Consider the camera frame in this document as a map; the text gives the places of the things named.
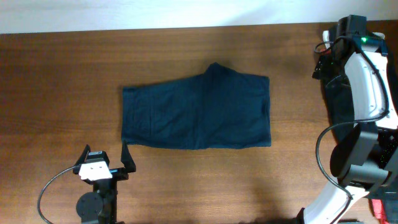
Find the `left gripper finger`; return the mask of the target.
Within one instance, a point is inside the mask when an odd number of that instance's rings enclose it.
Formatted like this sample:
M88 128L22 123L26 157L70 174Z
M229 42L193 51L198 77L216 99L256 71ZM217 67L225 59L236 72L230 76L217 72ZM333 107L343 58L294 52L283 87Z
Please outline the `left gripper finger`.
M122 143L121 162L123 163L127 173L132 173L136 171L136 164L129 152L126 141L123 141Z
M88 154L91 152L91 148L90 146L87 144L82 152L82 154L80 155L80 157L78 158L78 160L75 163L75 166L80 166L81 164L83 164L86 161L86 158L88 156Z

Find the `navy blue shorts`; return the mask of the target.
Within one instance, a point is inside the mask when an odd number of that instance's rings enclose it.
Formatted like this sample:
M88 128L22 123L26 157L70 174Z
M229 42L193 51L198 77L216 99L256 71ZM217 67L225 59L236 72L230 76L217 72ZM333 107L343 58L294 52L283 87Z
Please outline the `navy blue shorts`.
M123 88L121 139L166 149L271 146L270 80L212 63L204 73Z

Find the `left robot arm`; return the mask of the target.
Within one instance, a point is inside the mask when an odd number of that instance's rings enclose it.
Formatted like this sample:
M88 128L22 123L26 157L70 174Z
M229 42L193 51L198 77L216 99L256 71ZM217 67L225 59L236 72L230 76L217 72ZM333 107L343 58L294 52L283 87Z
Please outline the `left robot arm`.
M73 173L93 187L83 194L76 203L76 212L84 224L117 224L118 182L128 180L136 171L136 165L126 142L121 148L122 167L111 169L109 158L104 151L92 152L85 146L75 163Z

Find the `red cloth in pile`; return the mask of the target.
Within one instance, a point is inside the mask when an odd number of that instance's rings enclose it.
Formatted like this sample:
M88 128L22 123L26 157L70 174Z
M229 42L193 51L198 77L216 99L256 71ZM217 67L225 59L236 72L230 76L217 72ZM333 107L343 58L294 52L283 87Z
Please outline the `red cloth in pile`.
M326 49L320 52L321 55L327 55L330 54L331 50L330 49Z

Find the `white cloth in pile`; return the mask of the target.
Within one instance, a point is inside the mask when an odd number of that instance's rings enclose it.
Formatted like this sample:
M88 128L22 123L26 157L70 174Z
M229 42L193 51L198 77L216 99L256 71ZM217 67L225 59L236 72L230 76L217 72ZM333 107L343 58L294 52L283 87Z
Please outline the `white cloth in pile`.
M328 49L330 47L330 31L324 30L322 33L322 38L324 41L325 47Z

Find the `red item at bottom right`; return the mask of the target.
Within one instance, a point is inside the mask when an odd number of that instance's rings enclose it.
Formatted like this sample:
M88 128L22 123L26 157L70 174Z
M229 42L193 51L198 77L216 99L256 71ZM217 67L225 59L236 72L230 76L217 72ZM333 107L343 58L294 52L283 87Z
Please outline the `red item at bottom right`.
M371 208L374 217L379 221L380 224L389 224L387 216L384 210L382 201L379 199L371 199Z

